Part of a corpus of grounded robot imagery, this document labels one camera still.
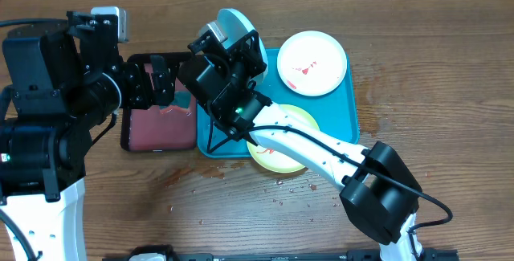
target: blue tray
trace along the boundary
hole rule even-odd
[[[320,130],[328,135],[356,144],[359,141],[359,124],[357,107],[353,95],[352,73],[350,61],[343,82],[335,90],[324,96],[302,96],[288,88],[280,79],[276,68],[279,54],[278,48],[267,49],[268,73],[263,83],[255,89],[268,96],[277,104],[292,104],[304,109],[314,117]],[[234,158],[250,157],[245,141],[229,141],[224,146],[207,153],[207,140],[209,139],[209,116],[198,106],[198,148],[208,157]],[[214,127],[211,147],[226,138],[225,134]]]

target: white ring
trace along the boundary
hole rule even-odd
[[[112,83],[114,84],[114,86],[116,87],[116,90],[118,91],[118,94],[120,95],[120,103],[118,104],[118,107],[116,108],[116,109],[118,109],[118,108],[120,108],[120,107],[121,107],[121,90],[120,90],[120,88],[118,87],[118,84],[116,83],[116,81],[114,81],[114,80],[111,78],[111,76],[106,75],[106,74],[105,74],[105,72],[103,73],[103,75],[107,76],[107,78],[111,80],[111,82],[112,82]]]

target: robotic arm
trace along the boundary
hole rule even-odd
[[[381,244],[382,260],[422,258],[414,220],[418,197],[430,196],[388,145],[367,149],[337,140],[255,91],[267,66],[255,30],[227,33],[230,27],[211,22],[188,46],[191,54],[180,67],[149,55],[148,75],[142,63],[119,56],[117,44],[128,40],[124,10],[101,7],[67,16],[66,23],[19,27],[3,42],[13,85],[2,94],[2,113],[12,98],[18,119],[0,128],[0,205],[22,234],[8,230],[17,260],[86,260],[84,156],[94,143],[89,129],[118,108],[171,103],[175,78],[227,135],[224,142],[245,139],[277,150],[331,182],[353,225]],[[73,37],[80,40],[80,55]],[[369,173],[377,175],[370,187],[363,184]]]

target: yellow plate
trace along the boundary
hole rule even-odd
[[[316,120],[314,120],[314,118],[303,109],[290,104],[281,104],[280,107],[290,116],[295,117],[302,123],[308,125],[311,128],[320,130]],[[249,142],[247,142],[247,146],[248,150],[250,151],[250,155],[254,158],[254,160],[257,161],[259,165],[269,169],[270,171],[277,173],[292,173],[304,168],[304,166],[298,161],[295,161],[282,153],[270,149],[265,149],[260,145],[254,146]]]

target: brown wooden surface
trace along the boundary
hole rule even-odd
[[[63,17],[106,5],[132,15],[133,39],[120,45],[125,58],[184,51],[226,6],[246,14],[268,47],[299,31],[331,34],[352,62],[360,142],[392,145],[424,191],[455,213],[448,225],[420,230],[423,245],[456,248],[464,260],[512,259],[514,0],[0,0],[0,18]],[[0,84],[9,82],[2,61]],[[86,159],[90,260],[147,243],[215,254],[376,246],[310,171],[286,177],[197,149],[126,153],[119,139],[117,125]],[[178,169],[182,178],[165,188]],[[217,171],[225,178],[209,177]],[[418,215],[426,221],[443,213],[421,202]],[[6,234],[0,257],[12,259]]]

